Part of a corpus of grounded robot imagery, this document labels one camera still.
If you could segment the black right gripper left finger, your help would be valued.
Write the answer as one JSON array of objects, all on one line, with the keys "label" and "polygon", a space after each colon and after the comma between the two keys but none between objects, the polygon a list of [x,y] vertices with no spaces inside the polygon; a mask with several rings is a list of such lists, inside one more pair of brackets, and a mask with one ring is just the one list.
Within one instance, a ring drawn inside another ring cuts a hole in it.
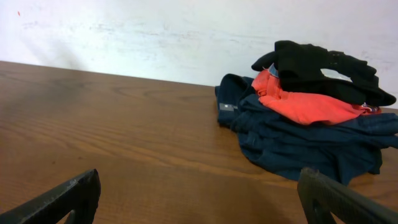
[{"label": "black right gripper left finger", "polygon": [[98,208],[101,183],[96,169],[88,170],[22,205],[1,214],[1,223],[92,224]]}]

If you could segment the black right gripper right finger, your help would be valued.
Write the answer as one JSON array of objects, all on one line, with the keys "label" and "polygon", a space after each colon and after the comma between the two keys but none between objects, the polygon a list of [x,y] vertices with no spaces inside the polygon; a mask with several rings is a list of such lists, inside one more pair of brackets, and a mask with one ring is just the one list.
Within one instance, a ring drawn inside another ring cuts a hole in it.
[{"label": "black right gripper right finger", "polygon": [[309,224],[397,224],[394,212],[310,168],[302,169],[298,195]]}]

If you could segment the black polo shirt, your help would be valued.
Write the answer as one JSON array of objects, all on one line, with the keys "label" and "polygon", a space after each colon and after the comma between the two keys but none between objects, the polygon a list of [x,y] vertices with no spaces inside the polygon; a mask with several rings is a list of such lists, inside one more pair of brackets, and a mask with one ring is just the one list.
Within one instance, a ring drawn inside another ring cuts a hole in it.
[{"label": "black polo shirt", "polygon": [[379,87],[374,67],[344,52],[280,40],[274,51],[251,66],[258,72],[271,67],[277,70],[285,91],[316,93],[356,105],[390,106],[396,102],[395,96]]}]

